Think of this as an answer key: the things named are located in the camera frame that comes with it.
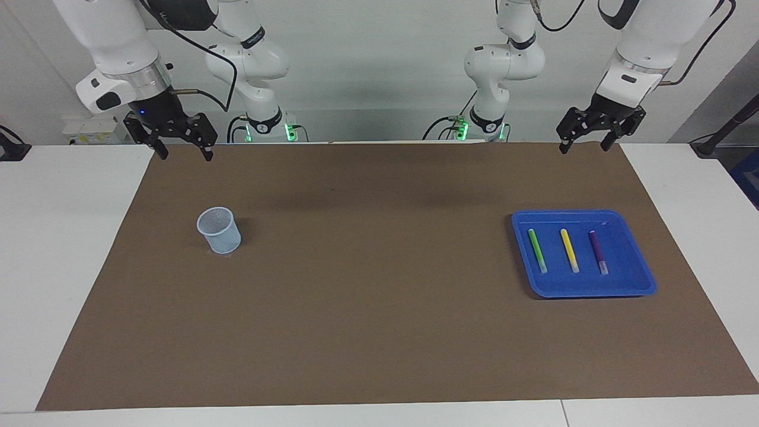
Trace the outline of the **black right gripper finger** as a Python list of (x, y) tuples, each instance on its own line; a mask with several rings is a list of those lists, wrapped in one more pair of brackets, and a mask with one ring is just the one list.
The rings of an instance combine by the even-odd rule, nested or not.
[(148, 146), (161, 160), (167, 159), (168, 149), (160, 140), (160, 133), (157, 130), (146, 130), (134, 113), (126, 114), (123, 124), (134, 143)]
[(203, 159), (206, 162), (211, 162), (213, 157), (212, 148), (219, 137), (216, 129), (211, 124), (211, 120), (209, 120), (205, 113), (197, 113), (184, 118), (183, 125), (183, 141), (199, 148)]

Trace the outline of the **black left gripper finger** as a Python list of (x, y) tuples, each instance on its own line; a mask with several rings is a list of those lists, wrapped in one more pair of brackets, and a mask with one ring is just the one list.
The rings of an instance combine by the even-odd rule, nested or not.
[(580, 137), (593, 132), (593, 125), (588, 122), (586, 111), (572, 106), (564, 114), (563, 118), (556, 126), (556, 133), (559, 136), (559, 151), (567, 154), (572, 144)]
[(646, 110), (642, 106), (638, 106), (626, 118), (607, 119), (609, 132), (605, 135), (604, 140), (600, 142), (600, 148), (604, 152), (608, 152), (618, 139), (634, 135), (646, 114)]

